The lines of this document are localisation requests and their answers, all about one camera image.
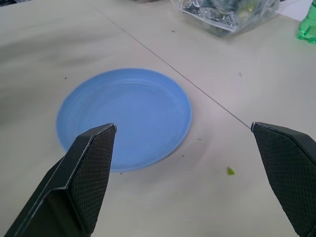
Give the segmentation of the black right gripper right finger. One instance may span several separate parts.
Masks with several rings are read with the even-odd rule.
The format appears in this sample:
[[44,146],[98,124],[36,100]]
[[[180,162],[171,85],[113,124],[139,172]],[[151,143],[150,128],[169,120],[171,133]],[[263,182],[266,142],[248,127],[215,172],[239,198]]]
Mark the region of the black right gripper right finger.
[[269,184],[300,237],[316,235],[316,142],[272,124],[251,126]]

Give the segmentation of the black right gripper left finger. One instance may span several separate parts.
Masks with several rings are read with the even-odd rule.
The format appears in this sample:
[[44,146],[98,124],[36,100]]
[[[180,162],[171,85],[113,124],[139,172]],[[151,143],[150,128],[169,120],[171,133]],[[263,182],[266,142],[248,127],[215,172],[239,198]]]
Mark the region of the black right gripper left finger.
[[89,237],[94,232],[110,175],[117,127],[80,134],[45,174],[7,237]]

